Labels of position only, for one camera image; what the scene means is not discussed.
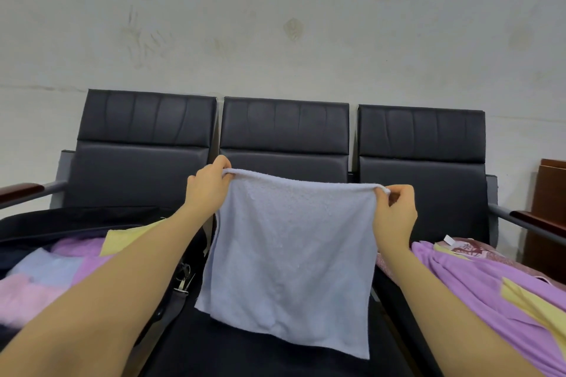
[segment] chair backrest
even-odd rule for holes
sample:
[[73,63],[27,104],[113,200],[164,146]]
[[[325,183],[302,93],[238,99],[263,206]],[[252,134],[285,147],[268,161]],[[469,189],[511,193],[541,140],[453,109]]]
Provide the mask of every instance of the chair backrest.
[[485,114],[360,105],[360,181],[414,186],[412,240],[445,235],[489,243]]
[[345,103],[226,97],[220,153],[234,168],[346,182],[349,115]]
[[179,207],[215,123],[214,97],[89,90],[63,206]]

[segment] black chair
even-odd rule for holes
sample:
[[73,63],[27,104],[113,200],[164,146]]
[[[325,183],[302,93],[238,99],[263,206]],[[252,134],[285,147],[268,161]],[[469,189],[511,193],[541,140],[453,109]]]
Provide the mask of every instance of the black chair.
[[[226,98],[220,152],[234,168],[296,180],[346,182],[349,107],[326,102]],[[195,280],[178,319],[159,339],[141,375],[410,376],[377,303],[369,298],[369,361],[237,330],[194,308]]]
[[[357,162],[360,182],[414,186],[418,219],[411,241],[474,238],[497,245],[498,217],[564,243],[497,205],[494,176],[485,173],[485,114],[360,105]],[[374,289],[426,376],[442,376],[401,290],[376,267]]]
[[[214,97],[89,90],[76,150],[61,153],[56,180],[0,188],[0,209],[53,194],[51,209],[0,221],[0,249],[170,216],[185,200],[187,177],[208,162],[215,123]],[[185,253],[192,268],[204,267],[206,247],[200,230]]]

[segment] person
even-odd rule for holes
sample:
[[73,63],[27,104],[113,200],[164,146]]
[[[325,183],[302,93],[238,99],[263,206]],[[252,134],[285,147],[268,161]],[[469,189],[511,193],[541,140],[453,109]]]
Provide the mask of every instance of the person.
[[[232,179],[219,156],[187,181],[184,205],[30,321],[0,354],[3,377],[121,375],[183,251],[220,208]],[[410,252],[414,191],[376,190],[375,241],[445,377],[541,375]]]

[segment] person's left arm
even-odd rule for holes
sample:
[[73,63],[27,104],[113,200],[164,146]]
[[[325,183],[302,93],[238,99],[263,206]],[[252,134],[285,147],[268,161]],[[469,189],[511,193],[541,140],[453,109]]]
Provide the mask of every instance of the person's left arm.
[[226,157],[187,182],[185,204],[29,322],[0,354],[6,377],[119,376],[188,244],[222,205]]

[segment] wall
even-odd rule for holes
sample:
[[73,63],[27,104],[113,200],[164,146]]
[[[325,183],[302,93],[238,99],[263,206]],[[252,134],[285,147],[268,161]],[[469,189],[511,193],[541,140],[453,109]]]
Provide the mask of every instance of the wall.
[[539,159],[566,159],[565,2],[0,0],[0,185],[52,179],[84,91],[113,88],[483,109],[523,209]]

